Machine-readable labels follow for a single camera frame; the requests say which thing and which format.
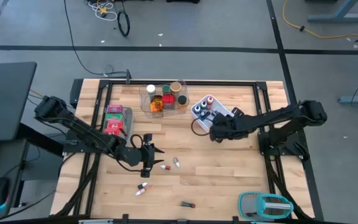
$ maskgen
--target yellow cable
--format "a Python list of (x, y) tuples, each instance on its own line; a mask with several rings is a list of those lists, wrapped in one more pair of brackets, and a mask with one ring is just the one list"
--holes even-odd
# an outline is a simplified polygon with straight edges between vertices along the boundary
[(33, 93), (35, 93), (35, 94), (37, 94), (37, 95), (39, 95), (39, 96), (41, 96), (41, 97), (44, 97), (43, 94), (41, 94), (41, 93), (39, 93), (39, 92), (37, 92), (37, 91), (35, 91), (35, 90), (30, 90), (30, 91), (33, 92)]
[[(297, 25), (294, 25), (292, 24), (291, 22), (289, 22), (286, 18), (285, 18), (285, 8), (287, 6), (287, 2), (288, 0), (285, 0), (284, 2), (284, 7), (283, 7), (283, 19), (284, 21), (292, 26), (292, 27), (295, 27), (295, 28), (298, 28), (298, 29), (301, 29), (300, 26), (297, 26)], [(344, 34), (344, 35), (336, 35), (336, 36), (322, 36), (322, 35), (318, 35), (316, 33), (314, 33), (313, 31), (311, 30), (308, 30), (308, 29), (304, 29), (304, 31), (308, 32), (309, 34), (315, 36), (315, 37), (318, 37), (318, 38), (321, 38), (321, 39), (336, 39), (336, 38), (342, 38), (342, 37), (349, 37), (349, 36), (354, 36), (354, 37), (358, 37), (358, 34)]]

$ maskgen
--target green jar lid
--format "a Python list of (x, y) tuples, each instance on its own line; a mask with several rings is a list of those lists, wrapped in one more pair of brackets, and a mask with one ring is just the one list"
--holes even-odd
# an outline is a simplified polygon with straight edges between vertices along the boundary
[(164, 85), (164, 86), (162, 86), (162, 91), (164, 93), (169, 93), (171, 91), (171, 88), (169, 85)]

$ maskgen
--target wooden table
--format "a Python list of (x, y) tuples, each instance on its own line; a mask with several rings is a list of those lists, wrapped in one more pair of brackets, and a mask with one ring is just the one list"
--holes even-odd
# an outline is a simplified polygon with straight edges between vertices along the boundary
[[(98, 79), (83, 81), (76, 109), (76, 116), (89, 124), (98, 83)], [(92, 218), (121, 218), (127, 213), (130, 219), (232, 220), (233, 216), (239, 216), (237, 201), (241, 192), (269, 192), (264, 158), (259, 153), (258, 131), (246, 139), (224, 140), (219, 144), (210, 141), (209, 136), (196, 136), (190, 129), (191, 105), (208, 94), (214, 95), (229, 110), (236, 106), (246, 114), (256, 115), (251, 87), (190, 85), (188, 111), (159, 119), (146, 118), (140, 110), (139, 87), (114, 85), (110, 104), (134, 110), (133, 134), (152, 133), (152, 142), (165, 151), (165, 154), (156, 154), (156, 159), (165, 159), (162, 164), (170, 165), (172, 169), (168, 171), (156, 166), (150, 178), (143, 179), (138, 172), (127, 172), (116, 161), (102, 155)], [(272, 110), (288, 104), (282, 82), (267, 82), (267, 87)], [(102, 114), (103, 108), (99, 111), (98, 124)], [(203, 132), (197, 124), (195, 131)], [(76, 190), (83, 157), (83, 154), (77, 154), (63, 166), (52, 214), (58, 212)], [(180, 168), (173, 165), (174, 157), (180, 161)], [(313, 217), (301, 162), (296, 157), (285, 156), (282, 164), (288, 191), (305, 213)], [(135, 196), (136, 186), (143, 182), (149, 183), (146, 193)], [(85, 190), (80, 213), (84, 213), (87, 194)], [(181, 201), (195, 203), (196, 208), (181, 207)]]

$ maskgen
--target green box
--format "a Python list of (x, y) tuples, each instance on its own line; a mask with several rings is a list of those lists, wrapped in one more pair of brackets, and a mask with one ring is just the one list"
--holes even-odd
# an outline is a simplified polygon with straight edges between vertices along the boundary
[(117, 113), (106, 114), (106, 121), (108, 121), (109, 119), (118, 119), (120, 121), (125, 122), (125, 119), (124, 119), (123, 115), (122, 114), (117, 114)]

